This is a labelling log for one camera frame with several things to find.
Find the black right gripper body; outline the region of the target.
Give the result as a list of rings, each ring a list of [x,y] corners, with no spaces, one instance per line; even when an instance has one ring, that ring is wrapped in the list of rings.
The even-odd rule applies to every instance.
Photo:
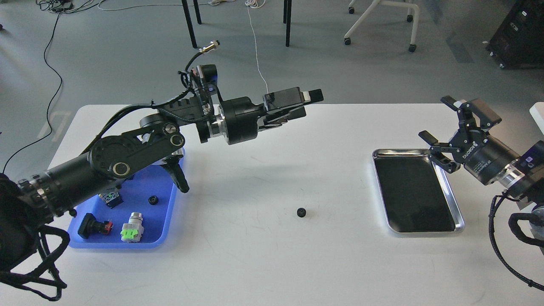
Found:
[[[483,185],[495,182],[499,172],[520,157],[513,149],[483,130],[469,130],[467,133],[457,131],[450,143],[460,150],[452,153],[454,161],[463,164]]]

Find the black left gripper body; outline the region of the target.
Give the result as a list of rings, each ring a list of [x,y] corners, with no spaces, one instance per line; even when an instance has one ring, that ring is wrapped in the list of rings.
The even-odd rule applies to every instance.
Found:
[[[264,103],[254,104],[245,96],[221,101],[219,106],[226,125],[228,145],[257,138],[257,120],[266,114]]]

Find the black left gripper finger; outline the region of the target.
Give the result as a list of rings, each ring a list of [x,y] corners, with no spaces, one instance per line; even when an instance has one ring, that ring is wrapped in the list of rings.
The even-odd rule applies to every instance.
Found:
[[[288,108],[287,110],[280,110],[276,113],[267,113],[260,118],[260,130],[268,130],[277,128],[286,124],[288,120],[294,120],[306,116],[306,110],[304,106]]]
[[[299,87],[267,93],[263,97],[266,112],[280,112],[324,101],[321,89],[301,91]]]

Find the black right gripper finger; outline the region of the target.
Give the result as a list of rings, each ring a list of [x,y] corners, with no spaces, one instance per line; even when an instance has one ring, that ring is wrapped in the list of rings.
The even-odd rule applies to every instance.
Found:
[[[460,169],[460,164],[446,157],[444,153],[452,153],[454,148],[449,144],[439,142],[427,130],[422,130],[418,136],[429,146],[429,159],[447,173],[454,173]]]
[[[485,135],[489,129],[502,121],[502,118],[479,98],[465,101],[444,96],[440,101],[457,112],[459,120],[457,135],[468,142],[476,140],[480,134]]]

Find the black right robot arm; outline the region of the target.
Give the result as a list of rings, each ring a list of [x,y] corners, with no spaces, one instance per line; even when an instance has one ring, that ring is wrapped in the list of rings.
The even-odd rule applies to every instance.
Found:
[[[502,118],[482,99],[466,101],[444,96],[441,103],[456,112],[459,127],[447,142],[439,142],[427,130],[419,133],[430,147],[430,160],[447,173],[454,173],[463,166],[484,186],[498,182],[504,187],[501,194],[492,198],[488,214],[492,248],[515,277],[529,287],[543,290],[542,284],[525,277],[505,261],[495,238],[495,216],[504,200],[518,203],[520,209],[533,204],[530,212],[511,214],[508,225],[521,242],[543,247],[543,141],[519,155],[490,134],[491,128]]]

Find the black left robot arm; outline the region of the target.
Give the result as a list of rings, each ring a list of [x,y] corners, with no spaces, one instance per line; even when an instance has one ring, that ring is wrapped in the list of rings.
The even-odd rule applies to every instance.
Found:
[[[1,282],[57,301],[67,284],[56,261],[70,242],[68,232],[49,224],[95,195],[110,198],[126,180],[149,165],[161,166],[183,193],[189,190],[179,165],[185,137],[180,128],[195,124],[202,143],[223,136],[228,145],[250,141],[263,130],[306,115],[305,106],[323,101],[320,89],[299,87],[263,96],[224,100],[213,64],[192,63],[219,47],[211,41],[179,71],[185,90],[159,104],[130,105],[114,114],[81,152],[54,168],[19,182],[1,174]]]

